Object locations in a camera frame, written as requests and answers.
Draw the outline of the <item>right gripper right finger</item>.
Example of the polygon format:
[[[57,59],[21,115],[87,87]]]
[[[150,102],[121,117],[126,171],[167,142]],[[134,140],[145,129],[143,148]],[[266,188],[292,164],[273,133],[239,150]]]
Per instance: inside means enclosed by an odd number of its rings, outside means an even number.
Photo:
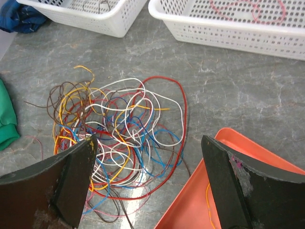
[[[203,159],[223,229],[303,229],[305,176],[266,164],[210,136]]]

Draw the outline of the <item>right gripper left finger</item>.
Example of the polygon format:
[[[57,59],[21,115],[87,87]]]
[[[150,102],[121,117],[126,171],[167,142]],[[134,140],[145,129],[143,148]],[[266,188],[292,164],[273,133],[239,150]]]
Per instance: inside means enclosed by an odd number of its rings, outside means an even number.
[[[0,177],[2,229],[76,229],[97,153],[92,135],[65,151]]]

